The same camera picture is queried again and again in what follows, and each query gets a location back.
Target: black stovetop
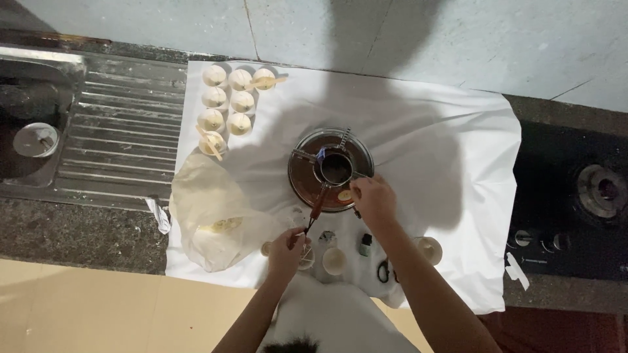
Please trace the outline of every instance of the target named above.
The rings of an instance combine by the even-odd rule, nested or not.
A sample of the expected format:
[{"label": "black stovetop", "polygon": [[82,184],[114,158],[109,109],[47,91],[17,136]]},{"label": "black stovetop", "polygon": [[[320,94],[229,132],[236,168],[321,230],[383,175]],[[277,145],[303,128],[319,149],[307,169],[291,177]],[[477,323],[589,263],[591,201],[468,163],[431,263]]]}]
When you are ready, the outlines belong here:
[{"label": "black stovetop", "polygon": [[527,273],[628,281],[628,138],[522,121],[521,140],[506,251]]}]

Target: small glass bottle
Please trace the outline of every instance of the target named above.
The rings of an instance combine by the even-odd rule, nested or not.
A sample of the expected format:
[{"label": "small glass bottle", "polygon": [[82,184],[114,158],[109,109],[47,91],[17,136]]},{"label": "small glass bottle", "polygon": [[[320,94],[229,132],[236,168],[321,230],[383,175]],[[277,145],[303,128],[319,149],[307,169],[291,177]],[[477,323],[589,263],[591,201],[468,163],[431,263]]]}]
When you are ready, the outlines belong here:
[{"label": "small glass bottle", "polygon": [[360,255],[369,257],[371,255],[371,243],[373,242],[373,236],[370,234],[364,234],[362,236],[362,244],[360,244],[360,249],[358,252]]}]

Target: lid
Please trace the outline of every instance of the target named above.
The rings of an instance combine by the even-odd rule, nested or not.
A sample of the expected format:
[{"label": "lid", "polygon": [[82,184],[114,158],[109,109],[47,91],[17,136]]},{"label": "lid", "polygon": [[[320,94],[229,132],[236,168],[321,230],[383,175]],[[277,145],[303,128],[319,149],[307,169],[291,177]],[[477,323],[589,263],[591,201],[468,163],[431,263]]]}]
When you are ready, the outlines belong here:
[{"label": "lid", "polygon": [[[336,147],[346,137],[344,148],[353,167],[361,175],[372,177],[375,173],[373,158],[369,150],[352,133],[342,128],[321,128],[306,134],[299,141],[295,150],[310,156],[316,156],[323,146]],[[315,164],[309,159],[291,153],[288,160],[288,180],[292,189],[301,201],[309,207],[314,206],[321,192],[323,183],[315,174]],[[334,213],[348,210],[355,203],[351,199],[349,183],[334,186],[330,189],[323,201],[322,212]]]},{"label": "lid", "polygon": [[371,245],[371,243],[373,242],[373,236],[370,234],[364,234],[362,236],[362,243],[364,245]]}]

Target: person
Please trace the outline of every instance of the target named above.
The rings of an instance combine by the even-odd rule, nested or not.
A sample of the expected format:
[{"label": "person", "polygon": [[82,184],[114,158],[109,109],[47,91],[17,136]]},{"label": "person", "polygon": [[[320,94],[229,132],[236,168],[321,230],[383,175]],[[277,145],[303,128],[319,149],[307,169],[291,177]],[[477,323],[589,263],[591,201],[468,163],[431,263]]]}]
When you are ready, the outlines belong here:
[{"label": "person", "polygon": [[[383,177],[356,179],[350,189],[434,352],[501,352],[399,225],[396,195]],[[358,287],[295,275],[309,241],[297,236],[303,230],[290,229],[272,243],[266,280],[214,352],[418,352]]]}]

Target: granite countertop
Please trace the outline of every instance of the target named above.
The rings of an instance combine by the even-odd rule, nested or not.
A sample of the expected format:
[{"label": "granite countertop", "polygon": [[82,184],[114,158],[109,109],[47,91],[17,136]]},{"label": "granite countertop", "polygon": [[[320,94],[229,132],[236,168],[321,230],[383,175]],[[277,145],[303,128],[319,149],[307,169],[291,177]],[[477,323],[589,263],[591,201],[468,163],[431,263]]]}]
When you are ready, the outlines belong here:
[{"label": "granite countertop", "polygon": [[[46,46],[49,42],[37,42]],[[189,53],[119,43],[66,43],[67,50],[185,63]],[[196,59],[226,60],[207,55]],[[628,114],[506,95],[520,120],[628,136]],[[0,198],[0,258],[163,274],[168,236],[147,212]],[[507,306],[628,313],[628,283],[529,274],[530,287],[504,278]]]}]

